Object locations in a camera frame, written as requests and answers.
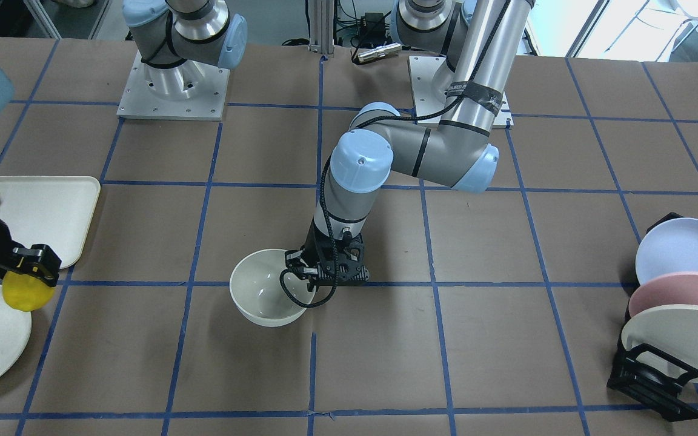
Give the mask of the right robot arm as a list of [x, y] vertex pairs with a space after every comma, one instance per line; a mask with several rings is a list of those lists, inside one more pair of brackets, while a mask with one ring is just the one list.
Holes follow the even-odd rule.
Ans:
[[[0, 176], [35, 151], [50, 176], [100, 176], [119, 124], [138, 42], [0, 37]], [[46, 245], [23, 246], [0, 218], [0, 281], [5, 303], [30, 312], [56, 291], [61, 261]]]

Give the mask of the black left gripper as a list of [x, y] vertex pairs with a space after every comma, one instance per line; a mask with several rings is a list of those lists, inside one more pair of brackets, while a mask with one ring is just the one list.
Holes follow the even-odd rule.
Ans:
[[363, 235], [330, 239], [315, 223], [310, 224], [302, 250], [286, 250], [285, 267], [299, 280], [308, 283], [308, 292], [332, 285], [362, 285], [370, 278], [365, 266]]

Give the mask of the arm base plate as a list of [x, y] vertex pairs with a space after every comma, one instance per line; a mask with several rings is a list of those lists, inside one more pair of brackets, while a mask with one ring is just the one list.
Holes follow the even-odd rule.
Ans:
[[[416, 115], [428, 115], [442, 110], [445, 105], [446, 87], [451, 83], [453, 75], [446, 65], [446, 58], [410, 56], [409, 72]], [[514, 125], [505, 94], [502, 95], [501, 103], [500, 112], [493, 122], [493, 129], [511, 128]], [[418, 123], [432, 128], [437, 127], [439, 121], [440, 117], [434, 117]]]
[[187, 60], [151, 67], [136, 53], [117, 116], [151, 121], [221, 121], [230, 70]]

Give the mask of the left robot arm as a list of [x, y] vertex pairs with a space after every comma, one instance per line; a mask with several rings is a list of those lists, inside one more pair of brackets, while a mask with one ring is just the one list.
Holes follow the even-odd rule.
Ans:
[[279, 275], [313, 292], [368, 279], [361, 229], [391, 172], [481, 193], [499, 152], [488, 138], [499, 115], [516, 47], [533, 1], [399, 1], [391, 11], [393, 41], [438, 53], [451, 73], [443, 107], [402, 116], [370, 103], [354, 117], [322, 170], [307, 239], [287, 251]]

